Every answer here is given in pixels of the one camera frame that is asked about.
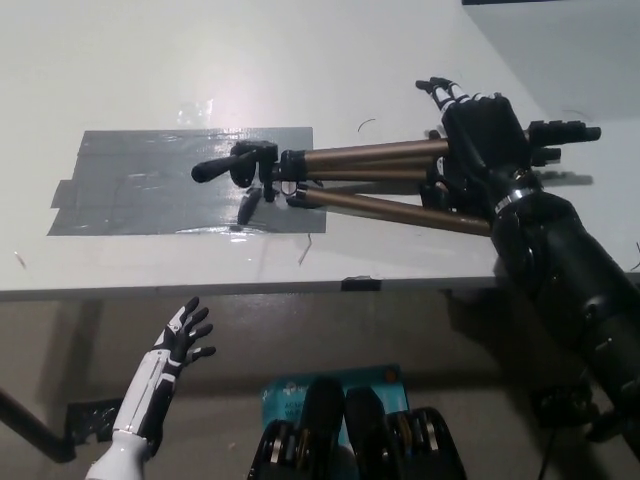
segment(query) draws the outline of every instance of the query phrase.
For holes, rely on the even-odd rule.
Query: black tape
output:
[[[347,277],[340,285],[341,292],[379,292],[382,289],[382,280],[371,277]]]
[[[71,403],[67,406],[65,434],[74,445],[83,445],[91,435],[98,443],[111,440],[113,424],[122,405],[122,398],[97,402]]]

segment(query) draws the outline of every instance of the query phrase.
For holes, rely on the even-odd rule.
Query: gold tripod leg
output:
[[[312,165],[310,172],[316,171],[335,171],[335,170],[412,170],[412,169],[426,169],[433,163],[432,157],[407,157],[407,158],[394,158],[391,160],[375,160],[373,162],[358,162],[358,163],[335,163],[323,166],[322,164]]]
[[[406,157],[440,157],[446,155],[448,151],[449,145],[446,140],[416,140],[360,147],[307,150],[304,152],[304,161],[308,170],[320,170],[319,165],[371,162]]]
[[[310,172],[307,180],[336,180],[355,182],[424,182],[427,174],[424,170],[333,170]]]
[[[489,223],[481,218],[439,212],[437,210],[426,210],[417,205],[407,205],[360,195],[326,192],[306,186],[298,188],[296,198],[316,205],[342,207],[374,213],[380,219],[391,222],[408,223],[410,225],[439,228],[473,235],[489,236],[491,233]]]

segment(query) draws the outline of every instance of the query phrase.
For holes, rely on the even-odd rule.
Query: cable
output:
[[[551,459],[551,451],[553,450],[553,444],[555,443],[558,429],[554,428],[551,431],[547,448],[544,451],[544,458],[542,459],[542,466],[540,467],[540,473],[538,474],[538,480],[543,480],[545,473],[547,473],[547,467],[549,466],[549,460]]]

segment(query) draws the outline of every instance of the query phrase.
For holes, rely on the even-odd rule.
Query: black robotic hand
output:
[[[541,189],[531,173],[532,147],[509,100],[499,94],[470,97],[456,83],[438,77],[416,86],[440,108],[451,156],[481,193],[488,218],[514,192]]]
[[[140,362],[114,424],[114,431],[145,438],[150,456],[162,442],[162,425],[183,369],[216,352],[213,346],[192,348],[213,330],[211,324],[200,325],[209,309],[197,310],[199,302],[198,297],[189,300],[164,326]]]

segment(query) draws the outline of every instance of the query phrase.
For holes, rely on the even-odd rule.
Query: robot finger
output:
[[[418,80],[416,87],[427,92],[442,113],[453,103],[453,98],[446,90],[449,80],[439,77],[431,77],[427,80]]]
[[[199,348],[194,348],[192,350],[189,350],[187,352],[187,357],[185,358],[185,361],[184,361],[184,366],[186,367],[187,365],[195,362],[199,358],[210,357],[214,353],[216,353],[216,347],[202,347],[202,348],[199,347]]]
[[[207,307],[204,307],[203,309],[198,310],[196,313],[187,318],[184,324],[185,332],[191,332],[191,329],[199,324],[202,320],[207,318],[207,315],[209,315],[209,309]]]
[[[176,312],[171,320],[169,320],[167,327],[169,327],[174,334],[178,333],[178,330],[180,330],[185,325],[185,322],[188,321],[189,316],[196,310],[196,308],[198,308],[199,303],[200,299],[198,297],[193,297]]]
[[[191,345],[197,342],[202,337],[206,337],[213,331],[213,325],[207,323],[206,325],[202,325],[201,327],[196,328],[193,332],[189,334],[189,341]]]
[[[471,97],[467,95],[457,83],[451,82],[447,91],[458,103],[465,103],[471,100]]]
[[[425,136],[429,140],[439,140],[441,138],[447,138],[447,132],[442,125],[438,125],[432,130],[425,131]]]

